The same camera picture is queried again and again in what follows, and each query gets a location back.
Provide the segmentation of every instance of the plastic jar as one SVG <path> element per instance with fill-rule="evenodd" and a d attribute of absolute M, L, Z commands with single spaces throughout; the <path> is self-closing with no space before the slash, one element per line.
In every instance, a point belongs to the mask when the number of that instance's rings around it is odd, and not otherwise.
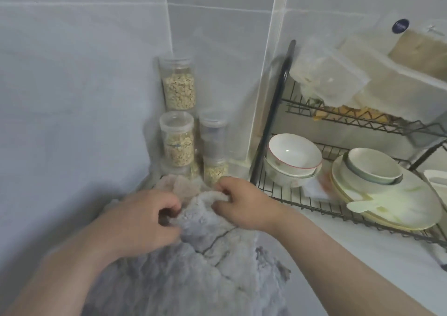
<path fill-rule="evenodd" d="M 175 167 L 194 161 L 194 117 L 185 111 L 168 111 L 159 121 L 166 159 Z"/>
<path fill-rule="evenodd" d="M 227 114 L 221 110 L 206 109 L 200 112 L 200 136 L 203 156 L 212 159 L 227 157 Z"/>
<path fill-rule="evenodd" d="M 209 187 L 214 186 L 222 177 L 228 175 L 228 160 L 203 157 L 203 180 Z"/>
<path fill-rule="evenodd" d="M 166 109 L 193 109 L 196 104 L 196 91 L 192 57 L 185 53 L 167 53 L 159 57 L 159 70 Z"/>
<path fill-rule="evenodd" d="M 160 161 L 160 171 L 161 175 L 182 175 L 190 180 L 197 178 L 199 173 L 199 168 L 197 162 L 194 160 L 190 164 L 182 167 L 174 167 L 165 157 Z"/>

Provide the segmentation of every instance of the stacked plates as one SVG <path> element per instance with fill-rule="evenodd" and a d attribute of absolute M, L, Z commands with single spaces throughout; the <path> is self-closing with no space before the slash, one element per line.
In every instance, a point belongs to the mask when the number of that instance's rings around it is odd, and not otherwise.
<path fill-rule="evenodd" d="M 343 156 L 332 164 L 331 181 L 340 197 L 346 202 L 372 201 L 367 211 L 360 214 L 378 224 L 405 230 L 424 230 L 441 219 L 442 207 L 430 186 L 414 173 L 402 168 L 403 180 L 392 190 L 382 193 L 360 192 L 347 184 L 340 175 Z"/>

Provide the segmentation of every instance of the bowl with red rim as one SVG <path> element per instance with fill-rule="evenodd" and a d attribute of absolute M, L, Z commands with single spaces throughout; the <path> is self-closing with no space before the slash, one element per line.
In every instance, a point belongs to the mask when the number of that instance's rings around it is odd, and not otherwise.
<path fill-rule="evenodd" d="M 280 171 L 303 177 L 312 175 L 323 160 L 314 143 L 295 134 L 273 136 L 265 157 Z"/>

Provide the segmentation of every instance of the fluffy gray cloth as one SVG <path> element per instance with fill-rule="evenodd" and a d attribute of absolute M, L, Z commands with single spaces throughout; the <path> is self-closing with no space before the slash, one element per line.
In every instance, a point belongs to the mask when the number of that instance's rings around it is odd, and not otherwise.
<path fill-rule="evenodd" d="M 82 315 L 288 315 L 284 287 L 290 271 L 256 247 L 256 232 L 214 213 L 211 204 L 227 196 L 209 191 L 191 199 L 197 189 L 182 177 L 169 175 L 160 183 L 184 202 L 170 219 L 182 227 L 181 241 L 109 265 Z"/>

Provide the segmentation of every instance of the white countertop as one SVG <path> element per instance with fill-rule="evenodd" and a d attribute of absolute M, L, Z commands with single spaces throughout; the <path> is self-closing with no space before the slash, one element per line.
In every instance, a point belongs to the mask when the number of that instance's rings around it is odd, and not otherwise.
<path fill-rule="evenodd" d="M 430 255 L 447 263 L 447 253 L 400 234 L 378 231 L 364 225 L 299 210 L 353 255 L 384 276 L 437 315 L 447 315 L 447 272 Z M 291 271 L 286 298 L 292 315 L 327 315 L 304 276 L 285 249 L 272 237 L 261 233 L 259 244 L 272 251 Z"/>

